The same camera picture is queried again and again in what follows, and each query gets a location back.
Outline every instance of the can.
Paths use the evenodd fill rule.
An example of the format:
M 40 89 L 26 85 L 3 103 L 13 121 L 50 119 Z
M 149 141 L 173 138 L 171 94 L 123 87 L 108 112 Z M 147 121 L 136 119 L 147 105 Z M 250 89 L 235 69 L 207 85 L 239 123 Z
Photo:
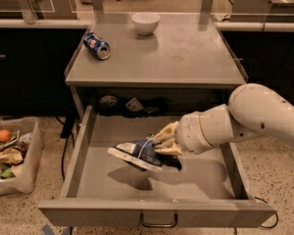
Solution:
M 97 59 L 105 60 L 110 56 L 109 44 L 94 32 L 87 33 L 83 38 L 84 46 Z

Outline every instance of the toy fruit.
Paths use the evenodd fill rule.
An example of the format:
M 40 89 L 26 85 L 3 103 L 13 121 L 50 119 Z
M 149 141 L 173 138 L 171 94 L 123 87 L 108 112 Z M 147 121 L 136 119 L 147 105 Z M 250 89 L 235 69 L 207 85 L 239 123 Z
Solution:
M 7 143 L 12 137 L 12 132 L 7 129 L 0 130 L 0 142 Z

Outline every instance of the black drawer handle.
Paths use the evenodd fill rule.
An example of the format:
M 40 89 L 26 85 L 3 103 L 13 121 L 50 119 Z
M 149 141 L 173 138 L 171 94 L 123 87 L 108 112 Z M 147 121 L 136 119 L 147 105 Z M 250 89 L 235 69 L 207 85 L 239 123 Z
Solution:
M 177 225 L 177 213 L 174 214 L 174 222 L 169 224 L 152 224 L 152 223 L 146 223 L 144 220 L 144 214 L 140 214 L 140 223 L 147 227 L 147 228 L 173 228 Z

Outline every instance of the drawer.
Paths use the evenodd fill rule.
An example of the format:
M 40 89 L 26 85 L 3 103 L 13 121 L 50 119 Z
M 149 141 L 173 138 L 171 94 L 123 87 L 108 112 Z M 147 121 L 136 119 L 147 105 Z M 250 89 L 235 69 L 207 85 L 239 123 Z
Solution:
M 234 144 L 179 157 L 181 171 L 142 172 L 107 153 L 177 119 L 102 117 L 88 106 L 61 197 L 39 209 L 56 226 L 258 227 L 276 213 L 250 195 Z

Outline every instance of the plastic bin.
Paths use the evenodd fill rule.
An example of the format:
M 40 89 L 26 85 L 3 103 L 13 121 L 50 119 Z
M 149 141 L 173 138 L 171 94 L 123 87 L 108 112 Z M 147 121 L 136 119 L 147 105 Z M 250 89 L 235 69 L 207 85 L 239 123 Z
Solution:
M 0 130 L 20 131 L 20 135 L 32 132 L 21 174 L 17 177 L 0 179 L 0 196 L 13 193 L 30 193 L 38 170 L 43 142 L 39 130 L 38 117 L 23 117 L 11 120 L 0 120 Z

